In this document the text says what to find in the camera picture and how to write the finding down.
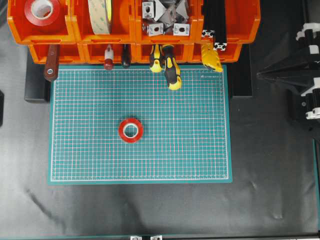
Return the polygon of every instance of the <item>screwdriver handle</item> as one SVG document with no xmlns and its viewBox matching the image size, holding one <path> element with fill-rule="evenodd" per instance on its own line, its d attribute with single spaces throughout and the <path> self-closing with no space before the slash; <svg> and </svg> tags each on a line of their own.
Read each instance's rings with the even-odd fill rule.
<svg viewBox="0 0 320 240">
<path fill-rule="evenodd" d="M 121 65 L 124 69 L 127 69 L 131 65 L 131 54 L 129 50 L 129 45 L 124 44 L 122 49 L 122 55 L 121 55 Z"/>
<path fill-rule="evenodd" d="M 165 78 L 170 90 L 178 90 L 182 86 L 180 67 L 177 64 L 174 54 L 174 46 L 165 44 L 162 46 L 165 62 Z"/>
<path fill-rule="evenodd" d="M 160 73 L 162 71 L 164 54 L 161 45 L 154 44 L 152 46 L 149 61 L 150 69 L 153 73 Z"/>
</svg>

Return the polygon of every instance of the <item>orange plastic bin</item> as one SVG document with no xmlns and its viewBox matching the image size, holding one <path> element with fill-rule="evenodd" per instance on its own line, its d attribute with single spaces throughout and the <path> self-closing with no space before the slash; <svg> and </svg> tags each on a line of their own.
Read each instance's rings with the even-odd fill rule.
<svg viewBox="0 0 320 240">
<path fill-rule="evenodd" d="M 213 38 L 202 37 L 204 0 L 198 0 L 198 25 L 195 42 L 213 42 Z M 252 43 L 261 21 L 260 0 L 225 0 L 227 42 L 237 44 Z"/>
<path fill-rule="evenodd" d="M 137 62 L 140 64 L 149 64 L 152 44 L 137 44 L 135 47 Z M 186 63 L 188 61 L 189 47 L 188 44 L 174 44 L 174 54 L 177 63 Z"/>
<path fill-rule="evenodd" d="M 8 0 L 7 21 L 18 44 L 75 44 L 76 39 L 71 23 L 71 0 L 59 0 L 61 17 L 55 26 L 36 26 L 25 16 L 23 0 Z"/>
<path fill-rule="evenodd" d="M 29 45 L 29 50 L 35 64 L 45 64 L 47 61 L 49 44 Z M 60 45 L 59 63 L 83 64 L 85 63 L 84 49 L 81 44 Z"/>
<path fill-rule="evenodd" d="M 135 0 L 112 1 L 112 30 L 108 35 L 95 35 L 90 22 L 88 0 L 72 0 L 72 26 L 78 43 L 134 43 Z"/>
<path fill-rule="evenodd" d="M 135 0 L 135 40 L 137 44 L 193 44 L 196 40 L 198 26 L 198 0 L 188 0 L 189 4 L 189 20 L 190 35 L 174 36 L 174 35 L 158 35 L 148 36 L 143 32 L 142 18 L 142 0 Z"/>
<path fill-rule="evenodd" d="M 222 63 L 233 63 L 238 61 L 242 44 L 230 43 L 226 51 L 218 51 L 219 58 Z M 201 63 L 201 44 L 191 44 L 188 53 L 188 63 Z"/>
<path fill-rule="evenodd" d="M 109 43 L 99 44 L 83 44 L 85 61 L 89 64 L 103 64 L 105 62 L 105 50 Z M 114 52 L 113 62 L 115 64 L 121 63 L 121 55 L 123 51 L 123 44 L 113 43 L 112 49 Z M 136 45 L 130 44 L 131 63 L 136 63 Z"/>
</svg>

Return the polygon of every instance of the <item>yellow and black screwdriver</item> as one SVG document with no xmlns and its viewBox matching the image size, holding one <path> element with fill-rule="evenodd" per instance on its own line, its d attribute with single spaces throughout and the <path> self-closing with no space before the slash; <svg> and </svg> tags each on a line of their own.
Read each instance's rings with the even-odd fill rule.
<svg viewBox="0 0 320 240">
<path fill-rule="evenodd" d="M 170 90 L 178 90 L 182 86 L 180 68 L 177 64 L 174 54 L 174 46 L 171 44 L 164 44 L 162 46 L 165 62 L 165 78 Z"/>
<path fill-rule="evenodd" d="M 159 44 L 152 46 L 151 54 L 149 57 L 150 69 L 153 73 L 160 73 L 162 71 L 164 53 L 162 47 Z"/>
</svg>

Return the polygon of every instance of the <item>roll of red tape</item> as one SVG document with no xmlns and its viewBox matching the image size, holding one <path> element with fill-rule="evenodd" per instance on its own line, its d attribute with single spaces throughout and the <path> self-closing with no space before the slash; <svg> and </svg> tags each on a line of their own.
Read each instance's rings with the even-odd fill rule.
<svg viewBox="0 0 320 240">
<path fill-rule="evenodd" d="M 44 27 L 53 24 L 60 15 L 59 0 L 27 0 L 24 15 L 33 25 Z"/>
<path fill-rule="evenodd" d="M 137 128 L 137 133 L 132 137 L 127 136 L 125 133 L 126 128 L 129 126 L 134 126 Z M 142 126 L 142 124 L 139 120 L 137 120 L 135 118 L 127 118 L 126 120 L 124 120 L 120 123 L 118 132 L 119 132 L 119 136 L 122 138 L 123 141 L 125 141 L 129 144 L 133 144 L 133 143 L 136 143 L 137 141 L 139 141 L 139 139 L 144 134 L 144 127 Z"/>
</svg>

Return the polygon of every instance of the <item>wooden handle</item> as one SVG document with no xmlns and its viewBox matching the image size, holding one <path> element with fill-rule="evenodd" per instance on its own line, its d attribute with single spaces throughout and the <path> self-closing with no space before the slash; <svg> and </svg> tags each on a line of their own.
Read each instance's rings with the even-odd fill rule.
<svg viewBox="0 0 320 240">
<path fill-rule="evenodd" d="M 59 71 L 60 45 L 49 45 L 48 55 L 44 67 L 44 78 L 49 82 L 57 79 Z"/>
</svg>

